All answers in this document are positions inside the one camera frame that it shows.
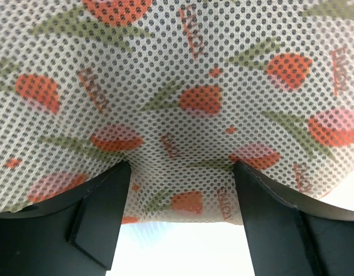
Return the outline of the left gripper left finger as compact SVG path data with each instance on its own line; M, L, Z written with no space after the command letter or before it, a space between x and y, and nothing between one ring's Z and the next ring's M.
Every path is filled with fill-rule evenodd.
M130 177L130 164L121 162L48 200L0 213L0 275L105 275Z

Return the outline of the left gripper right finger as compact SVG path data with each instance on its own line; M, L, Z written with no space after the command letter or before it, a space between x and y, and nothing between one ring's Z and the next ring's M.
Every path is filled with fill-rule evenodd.
M255 275L354 275L354 211L236 162L235 188Z

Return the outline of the pink floral laundry bag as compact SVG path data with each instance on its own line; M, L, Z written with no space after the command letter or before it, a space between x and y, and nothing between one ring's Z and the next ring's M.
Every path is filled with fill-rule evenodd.
M0 213L131 165L123 220L240 224L244 162L354 171L354 1L0 1Z

